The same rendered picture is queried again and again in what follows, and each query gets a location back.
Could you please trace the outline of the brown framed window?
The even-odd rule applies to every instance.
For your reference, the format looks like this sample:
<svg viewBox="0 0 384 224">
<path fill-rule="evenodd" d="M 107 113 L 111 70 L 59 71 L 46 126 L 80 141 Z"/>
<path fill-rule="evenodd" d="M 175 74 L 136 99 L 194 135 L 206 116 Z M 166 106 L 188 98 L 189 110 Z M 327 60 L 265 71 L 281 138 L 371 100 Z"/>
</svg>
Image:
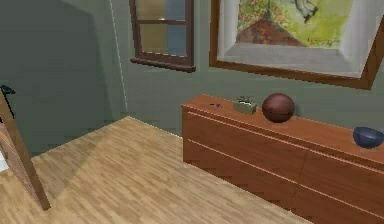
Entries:
<svg viewBox="0 0 384 224">
<path fill-rule="evenodd" d="M 192 73 L 194 0 L 129 0 L 132 63 Z"/>
</svg>

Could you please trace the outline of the brown basketball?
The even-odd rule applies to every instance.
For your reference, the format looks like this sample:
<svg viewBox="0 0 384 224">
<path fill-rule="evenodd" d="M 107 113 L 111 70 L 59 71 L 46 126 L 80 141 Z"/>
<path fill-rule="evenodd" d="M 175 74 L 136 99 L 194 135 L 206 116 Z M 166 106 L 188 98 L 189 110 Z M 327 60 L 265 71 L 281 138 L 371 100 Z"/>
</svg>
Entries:
<svg viewBox="0 0 384 224">
<path fill-rule="evenodd" d="M 264 117 L 273 123 L 284 123 L 288 121 L 295 112 L 294 101 L 283 93 L 269 95 L 262 104 Z"/>
</svg>

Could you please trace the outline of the wood framed painting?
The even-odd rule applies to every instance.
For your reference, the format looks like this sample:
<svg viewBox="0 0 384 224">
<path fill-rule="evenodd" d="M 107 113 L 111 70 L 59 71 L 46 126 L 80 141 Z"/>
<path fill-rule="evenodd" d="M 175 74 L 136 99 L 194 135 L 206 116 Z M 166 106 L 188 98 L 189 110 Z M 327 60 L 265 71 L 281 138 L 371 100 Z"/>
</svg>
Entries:
<svg viewBox="0 0 384 224">
<path fill-rule="evenodd" d="M 384 0 L 211 0 L 209 65 L 369 90 Z"/>
</svg>

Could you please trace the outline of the dark blue bowl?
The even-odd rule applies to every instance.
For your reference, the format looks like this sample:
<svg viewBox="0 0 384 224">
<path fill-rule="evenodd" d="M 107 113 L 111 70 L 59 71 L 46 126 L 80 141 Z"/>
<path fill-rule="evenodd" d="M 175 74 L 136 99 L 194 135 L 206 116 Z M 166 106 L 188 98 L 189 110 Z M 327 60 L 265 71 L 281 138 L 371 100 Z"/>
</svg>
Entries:
<svg viewBox="0 0 384 224">
<path fill-rule="evenodd" d="M 373 149 L 384 142 L 384 133 L 369 127 L 356 127 L 353 130 L 354 142 L 365 149 Z"/>
</svg>

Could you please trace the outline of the brown wooden chest of drawers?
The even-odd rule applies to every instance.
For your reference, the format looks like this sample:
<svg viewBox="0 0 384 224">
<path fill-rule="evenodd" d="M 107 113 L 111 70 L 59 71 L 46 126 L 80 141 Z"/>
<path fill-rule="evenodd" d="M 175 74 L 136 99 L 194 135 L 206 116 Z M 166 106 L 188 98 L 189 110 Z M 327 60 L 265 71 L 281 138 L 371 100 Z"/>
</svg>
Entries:
<svg viewBox="0 0 384 224">
<path fill-rule="evenodd" d="M 384 224 L 384 144 L 361 148 L 350 129 L 200 95 L 182 105 L 182 137 L 184 162 L 314 224 Z"/>
</svg>

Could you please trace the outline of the olive green box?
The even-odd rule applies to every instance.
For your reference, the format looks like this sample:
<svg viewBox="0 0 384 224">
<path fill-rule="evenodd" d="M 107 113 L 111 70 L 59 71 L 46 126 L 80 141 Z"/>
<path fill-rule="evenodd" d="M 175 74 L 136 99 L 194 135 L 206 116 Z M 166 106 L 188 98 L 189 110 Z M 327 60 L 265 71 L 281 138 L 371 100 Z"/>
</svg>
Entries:
<svg viewBox="0 0 384 224">
<path fill-rule="evenodd" d="M 233 109 L 237 112 L 253 115 L 257 104 L 252 102 L 249 96 L 240 96 L 233 102 Z"/>
</svg>

